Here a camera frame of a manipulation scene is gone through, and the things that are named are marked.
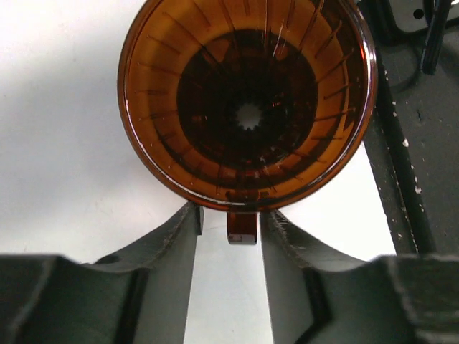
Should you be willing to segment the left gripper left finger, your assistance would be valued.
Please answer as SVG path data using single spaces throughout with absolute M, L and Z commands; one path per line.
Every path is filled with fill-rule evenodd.
M 1 256 L 3 343 L 182 343 L 203 211 L 168 221 L 92 264 Z

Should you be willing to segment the amber plastic coffee dripper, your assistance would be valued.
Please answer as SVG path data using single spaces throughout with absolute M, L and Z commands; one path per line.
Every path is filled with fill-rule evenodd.
M 344 168 L 376 88 L 355 1 L 147 1 L 118 68 L 134 151 L 173 192 L 226 213 L 231 244 L 254 244 L 260 213 Z

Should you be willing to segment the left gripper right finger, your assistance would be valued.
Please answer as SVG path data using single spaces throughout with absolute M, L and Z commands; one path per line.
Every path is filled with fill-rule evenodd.
M 458 258 L 350 257 L 289 222 L 260 217 L 275 343 L 456 343 Z

